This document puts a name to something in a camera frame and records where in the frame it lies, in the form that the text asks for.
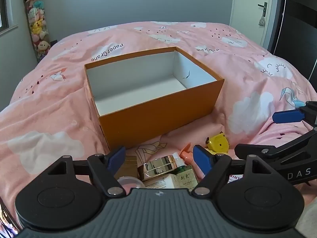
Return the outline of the clear jar pink sponge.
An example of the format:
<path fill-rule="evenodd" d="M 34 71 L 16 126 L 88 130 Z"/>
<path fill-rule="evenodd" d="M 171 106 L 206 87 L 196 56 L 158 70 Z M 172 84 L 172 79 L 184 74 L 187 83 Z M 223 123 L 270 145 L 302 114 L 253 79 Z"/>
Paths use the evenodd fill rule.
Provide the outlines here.
<path fill-rule="evenodd" d="M 127 195 L 130 193 L 131 189 L 145 188 L 145 185 L 141 180 L 132 176 L 122 176 L 117 181 L 124 188 Z"/>

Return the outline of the gold square box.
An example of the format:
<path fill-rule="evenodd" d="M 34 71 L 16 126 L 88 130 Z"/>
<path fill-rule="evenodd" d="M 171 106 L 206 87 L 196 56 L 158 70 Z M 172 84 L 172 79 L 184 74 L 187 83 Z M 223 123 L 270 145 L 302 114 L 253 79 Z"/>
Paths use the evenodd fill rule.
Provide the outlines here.
<path fill-rule="evenodd" d="M 126 156 L 124 163 L 115 174 L 115 179 L 125 176 L 138 178 L 136 156 Z"/>

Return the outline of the yellow tape measure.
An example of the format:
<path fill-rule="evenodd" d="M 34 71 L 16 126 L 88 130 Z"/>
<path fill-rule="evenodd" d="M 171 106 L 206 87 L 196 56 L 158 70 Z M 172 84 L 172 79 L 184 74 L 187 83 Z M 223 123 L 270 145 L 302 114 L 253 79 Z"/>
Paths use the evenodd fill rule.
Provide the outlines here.
<path fill-rule="evenodd" d="M 228 154 L 229 142 L 223 132 L 215 136 L 207 137 L 205 144 L 206 149 L 213 155 Z"/>

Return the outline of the orange cardboard box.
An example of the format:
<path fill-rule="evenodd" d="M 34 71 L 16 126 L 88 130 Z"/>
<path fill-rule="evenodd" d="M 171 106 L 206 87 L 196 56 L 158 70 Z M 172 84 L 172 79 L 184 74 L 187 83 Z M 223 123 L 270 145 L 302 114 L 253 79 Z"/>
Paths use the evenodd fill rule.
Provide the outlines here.
<path fill-rule="evenodd" d="M 110 150 L 137 145 L 210 114 L 224 80 L 179 47 L 91 62 L 85 74 Z"/>

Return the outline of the white door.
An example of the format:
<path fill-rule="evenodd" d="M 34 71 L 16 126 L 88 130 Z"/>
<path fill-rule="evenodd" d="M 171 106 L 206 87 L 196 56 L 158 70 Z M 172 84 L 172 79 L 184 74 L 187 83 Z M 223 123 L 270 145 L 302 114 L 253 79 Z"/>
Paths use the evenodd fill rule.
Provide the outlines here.
<path fill-rule="evenodd" d="M 258 4 L 268 3 L 265 17 L 265 27 L 259 26 L 262 8 Z M 259 45 L 263 45 L 268 25 L 271 0 L 233 0 L 229 25 L 247 38 Z"/>

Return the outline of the pink patterned bed duvet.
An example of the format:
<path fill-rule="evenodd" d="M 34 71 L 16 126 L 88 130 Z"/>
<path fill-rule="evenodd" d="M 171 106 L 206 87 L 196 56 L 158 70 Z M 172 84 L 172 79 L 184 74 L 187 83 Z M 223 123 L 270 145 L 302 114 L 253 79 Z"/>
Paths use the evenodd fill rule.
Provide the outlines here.
<path fill-rule="evenodd" d="M 224 132 L 239 143 L 283 145 L 307 123 L 274 124 L 272 114 L 316 100 L 309 81 L 236 29 L 218 23 L 137 22 L 77 33 L 59 41 L 18 84 L 1 112 L 1 199 L 14 213 L 18 192 L 63 155 L 107 152 L 88 92 L 84 65 L 145 49 L 177 46 L 225 80 L 213 112 L 155 137 L 128 154 L 138 164 L 203 145 Z"/>

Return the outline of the green spray bottle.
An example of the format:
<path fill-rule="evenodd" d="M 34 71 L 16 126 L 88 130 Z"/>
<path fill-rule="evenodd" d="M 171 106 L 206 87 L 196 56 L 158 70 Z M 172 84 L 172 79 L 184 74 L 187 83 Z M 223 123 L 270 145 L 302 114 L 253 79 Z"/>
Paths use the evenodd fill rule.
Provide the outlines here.
<path fill-rule="evenodd" d="M 186 188 L 190 192 L 198 185 L 198 180 L 191 165 L 186 165 L 184 160 L 178 155 L 173 153 L 173 158 L 177 168 L 173 171 L 176 176 L 178 187 Z"/>

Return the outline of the window frame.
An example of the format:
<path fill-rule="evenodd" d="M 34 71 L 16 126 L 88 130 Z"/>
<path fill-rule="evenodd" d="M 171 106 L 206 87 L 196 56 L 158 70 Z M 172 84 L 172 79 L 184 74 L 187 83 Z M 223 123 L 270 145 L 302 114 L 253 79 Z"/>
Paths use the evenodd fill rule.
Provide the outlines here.
<path fill-rule="evenodd" d="M 1 0 L 1 36 L 17 26 L 16 0 Z"/>

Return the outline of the plush toy storage column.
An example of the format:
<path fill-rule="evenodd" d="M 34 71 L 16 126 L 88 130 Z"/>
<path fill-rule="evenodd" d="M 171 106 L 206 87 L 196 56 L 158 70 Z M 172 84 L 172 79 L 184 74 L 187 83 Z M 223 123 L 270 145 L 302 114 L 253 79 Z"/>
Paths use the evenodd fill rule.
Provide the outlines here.
<path fill-rule="evenodd" d="M 40 62 L 51 49 L 43 0 L 24 0 L 32 45 Z"/>

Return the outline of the white paper box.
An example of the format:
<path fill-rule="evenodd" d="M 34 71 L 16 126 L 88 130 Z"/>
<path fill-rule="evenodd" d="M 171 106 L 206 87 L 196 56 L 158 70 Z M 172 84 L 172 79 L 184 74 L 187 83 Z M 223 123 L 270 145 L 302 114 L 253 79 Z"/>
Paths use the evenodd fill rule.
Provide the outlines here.
<path fill-rule="evenodd" d="M 148 189 L 182 189 L 182 185 L 178 182 L 178 178 L 173 174 L 158 176 L 149 180 L 145 180 L 144 185 Z"/>

